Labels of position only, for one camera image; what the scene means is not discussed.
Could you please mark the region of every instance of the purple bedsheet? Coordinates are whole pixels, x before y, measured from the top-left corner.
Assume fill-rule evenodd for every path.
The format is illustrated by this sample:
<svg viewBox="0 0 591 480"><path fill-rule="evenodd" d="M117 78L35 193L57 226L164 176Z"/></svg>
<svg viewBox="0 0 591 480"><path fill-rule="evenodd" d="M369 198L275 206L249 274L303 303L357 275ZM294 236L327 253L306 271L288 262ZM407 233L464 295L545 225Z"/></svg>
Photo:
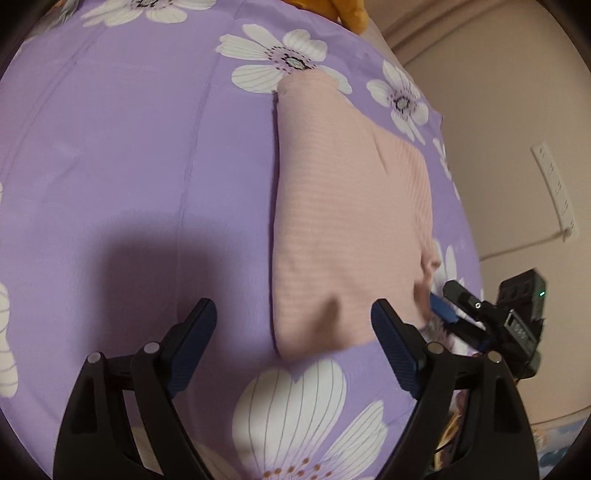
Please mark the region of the purple bedsheet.
<svg viewBox="0 0 591 480"><path fill-rule="evenodd" d="M286 365L272 342L272 91L313 67L421 150L435 288L480 291L441 117L370 45L278 0L87 0L0 82L0 407L47 472L86 355L159 339L201 297L219 324L176 405L216 479L380 470L414 401L377 343Z"/></svg>

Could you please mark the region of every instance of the white flower print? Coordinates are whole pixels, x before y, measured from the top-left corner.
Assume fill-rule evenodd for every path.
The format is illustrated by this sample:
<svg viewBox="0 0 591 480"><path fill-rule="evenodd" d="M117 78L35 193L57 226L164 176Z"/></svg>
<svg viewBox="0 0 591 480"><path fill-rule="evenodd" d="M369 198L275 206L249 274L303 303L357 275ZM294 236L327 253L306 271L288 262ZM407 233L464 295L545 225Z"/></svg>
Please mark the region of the white flower print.
<svg viewBox="0 0 591 480"><path fill-rule="evenodd" d="M324 455L319 455L345 404L347 384L338 363L314 363L297 380L283 369L256 377L234 411L234 446L249 478L373 480L360 478L382 449L388 428L384 403L370 403ZM241 475L216 452L196 444L216 480Z"/></svg>
<svg viewBox="0 0 591 480"><path fill-rule="evenodd" d="M453 247L451 245L447 247L444 259L443 251L441 250L441 244L438 240L435 240L435 245L437 247L439 258L441 259L441 266L439 266L433 276L433 286L431 287L431 292L441 297L443 296L443 286L446 282L450 280L457 280L457 282L462 287L465 287L466 280L463 277L459 280L457 279L456 254L454 253ZM463 319L468 318L468 316L457 307L454 307L454 310L456 311L456 315L459 317ZM457 353L458 355L468 355L470 348L464 341L460 340L455 335L450 335L449 337L449 340L445 344L448 348L450 345L452 346L452 352Z"/></svg>
<svg viewBox="0 0 591 480"><path fill-rule="evenodd" d="M443 295L443 286L449 280L457 280L457 266L456 266L456 254L453 251L453 246L449 245L445 252L445 258L443 258L443 251L441 250L441 244L438 240L435 240L435 246L437 247L437 253L441 260L441 265L433 275L433 286L431 292L435 295ZM458 283L465 286L465 280L461 278Z"/></svg>
<svg viewBox="0 0 591 480"><path fill-rule="evenodd" d="M131 22L142 13L159 23L180 23L187 19L187 10L207 10L215 5L216 0L106 0L105 3L86 12L82 18L88 21L85 27L104 22L107 27L114 27Z"/></svg>
<svg viewBox="0 0 591 480"><path fill-rule="evenodd" d="M4 188L0 183L0 202ZM6 333L10 317L8 289L0 283L0 397L13 397L17 393L18 374L14 356L8 345Z"/></svg>
<svg viewBox="0 0 591 480"><path fill-rule="evenodd" d="M405 73L391 63L384 60L382 65L383 80L370 80L367 88L373 99L380 105L391 108L391 116L394 125L405 134L412 142L415 138L423 145L425 139L418 130L429 120L429 108L420 101L421 92L408 79Z"/></svg>
<svg viewBox="0 0 591 480"><path fill-rule="evenodd" d="M435 146L435 150L439 153L439 162L441 162L441 166L443 167L443 171L445 172L446 177L451 180L452 179L452 172L449 169L449 165L447 163L447 154L445 150L445 144L441 142L438 138L433 138L433 145ZM460 200L460 193L457 191L456 184L453 183L453 191L456 194L456 198Z"/></svg>
<svg viewBox="0 0 591 480"><path fill-rule="evenodd" d="M311 40L306 30L286 33L283 42L260 25L243 25L242 30L250 40L236 35L223 35L216 51L233 59L271 64L250 64L235 69L232 81L237 87L252 93L272 93L285 75L296 70L320 68L337 80L342 93L348 95L353 92L341 72L319 64L326 58L328 47L322 40Z"/></svg>

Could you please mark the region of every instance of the pink towel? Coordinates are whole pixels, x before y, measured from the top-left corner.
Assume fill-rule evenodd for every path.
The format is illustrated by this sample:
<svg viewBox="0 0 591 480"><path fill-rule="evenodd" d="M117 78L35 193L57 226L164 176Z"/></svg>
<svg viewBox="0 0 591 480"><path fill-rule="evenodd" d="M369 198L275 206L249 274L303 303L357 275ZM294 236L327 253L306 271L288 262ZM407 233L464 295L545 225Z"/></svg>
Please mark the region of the pink towel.
<svg viewBox="0 0 591 480"><path fill-rule="evenodd" d="M279 353L294 359L375 340L369 314L379 298L425 326L439 258L423 156L348 104L324 72L286 75L278 97Z"/></svg>

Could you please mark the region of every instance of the beige wall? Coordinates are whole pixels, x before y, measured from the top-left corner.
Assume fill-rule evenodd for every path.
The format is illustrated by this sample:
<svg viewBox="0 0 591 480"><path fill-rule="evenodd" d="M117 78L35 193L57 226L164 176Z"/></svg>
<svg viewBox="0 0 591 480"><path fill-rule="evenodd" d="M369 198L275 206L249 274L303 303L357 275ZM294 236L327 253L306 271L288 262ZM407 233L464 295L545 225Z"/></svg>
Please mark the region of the beige wall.
<svg viewBox="0 0 591 480"><path fill-rule="evenodd" d="M510 0L365 0L387 44L406 63L458 26Z"/></svg>
<svg viewBox="0 0 591 480"><path fill-rule="evenodd" d="M520 383L530 421L591 404L591 73L534 0L473 19L405 65L444 115L449 163L481 256L559 231L530 148L545 140L580 236L481 263L488 300L531 267L548 281L539 374Z"/></svg>

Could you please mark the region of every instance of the power strip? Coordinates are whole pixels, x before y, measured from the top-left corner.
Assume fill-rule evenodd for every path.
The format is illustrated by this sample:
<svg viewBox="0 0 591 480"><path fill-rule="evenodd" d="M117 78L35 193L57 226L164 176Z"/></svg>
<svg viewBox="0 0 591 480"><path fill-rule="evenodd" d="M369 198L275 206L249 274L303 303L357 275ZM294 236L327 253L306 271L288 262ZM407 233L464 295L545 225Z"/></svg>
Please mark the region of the power strip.
<svg viewBox="0 0 591 480"><path fill-rule="evenodd" d="M540 167L548 191L554 202L556 215L560 222L560 230L563 234L563 241L572 240L579 236L579 229L574 218L573 205L569 194L566 191L566 185L560 176L560 172L552 156L552 152L544 141L531 147L531 152Z"/></svg>

